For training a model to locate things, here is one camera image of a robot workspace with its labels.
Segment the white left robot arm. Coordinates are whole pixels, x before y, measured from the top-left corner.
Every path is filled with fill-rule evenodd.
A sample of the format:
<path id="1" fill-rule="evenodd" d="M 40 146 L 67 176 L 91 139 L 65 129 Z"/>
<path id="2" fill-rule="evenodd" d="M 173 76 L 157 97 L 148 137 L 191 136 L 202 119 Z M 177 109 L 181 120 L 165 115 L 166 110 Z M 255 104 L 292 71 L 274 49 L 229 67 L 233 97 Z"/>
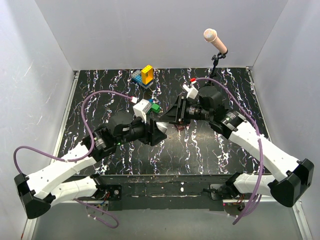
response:
<path id="1" fill-rule="evenodd" d="M 26 175 L 14 177 L 18 196 L 28 219 L 45 214 L 51 207 L 81 197 L 101 200 L 106 196 L 106 185 L 98 176 L 69 181 L 69 178 L 115 153 L 117 147 L 140 141 L 154 146 L 165 140 L 168 125 L 153 118 L 144 120 L 120 111 L 108 123 L 96 128 L 92 136 L 85 137 L 62 160 Z"/>

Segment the red weekly pill organizer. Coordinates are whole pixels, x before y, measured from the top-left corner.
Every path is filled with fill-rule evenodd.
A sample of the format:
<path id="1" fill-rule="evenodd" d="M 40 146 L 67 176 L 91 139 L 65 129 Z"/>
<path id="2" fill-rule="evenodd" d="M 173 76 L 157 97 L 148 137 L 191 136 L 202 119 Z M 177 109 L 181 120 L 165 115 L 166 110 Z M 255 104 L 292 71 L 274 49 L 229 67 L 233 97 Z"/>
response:
<path id="1" fill-rule="evenodd" d="M 174 127 L 178 130 L 178 131 L 183 131 L 186 128 L 190 127 L 190 124 L 175 124 Z"/>

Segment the white vitamin pill bottle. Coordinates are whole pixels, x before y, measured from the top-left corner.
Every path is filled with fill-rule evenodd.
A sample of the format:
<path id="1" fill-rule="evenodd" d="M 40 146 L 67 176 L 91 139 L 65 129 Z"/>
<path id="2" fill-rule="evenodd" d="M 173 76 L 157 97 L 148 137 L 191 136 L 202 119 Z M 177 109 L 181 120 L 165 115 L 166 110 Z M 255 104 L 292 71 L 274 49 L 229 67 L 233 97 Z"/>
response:
<path id="1" fill-rule="evenodd" d="M 162 133 L 166 134 L 166 132 L 167 132 L 167 130 L 168 130 L 168 125 L 169 125 L 168 122 L 160 122 L 160 121 L 158 121 L 158 122 L 156 123 L 156 125 L 157 125 L 157 128 L 158 128 Z"/>

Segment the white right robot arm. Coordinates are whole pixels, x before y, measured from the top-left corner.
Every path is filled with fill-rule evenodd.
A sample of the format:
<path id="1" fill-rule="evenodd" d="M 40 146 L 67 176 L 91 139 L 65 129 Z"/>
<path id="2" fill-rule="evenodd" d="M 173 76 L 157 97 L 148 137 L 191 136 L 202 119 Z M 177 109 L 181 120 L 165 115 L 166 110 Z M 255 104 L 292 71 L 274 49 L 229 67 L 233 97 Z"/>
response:
<path id="1" fill-rule="evenodd" d="M 273 197 L 285 207 L 292 207 L 312 183 L 314 164 L 299 160 L 281 150 L 258 133 L 247 118 L 228 109 L 222 94 L 214 86 L 199 90 L 184 86 L 187 95 L 180 95 L 160 121 L 186 126 L 192 120 L 206 121 L 216 133 L 237 144 L 256 158 L 268 174 L 233 174 L 216 194 L 237 199 L 243 194 Z"/>

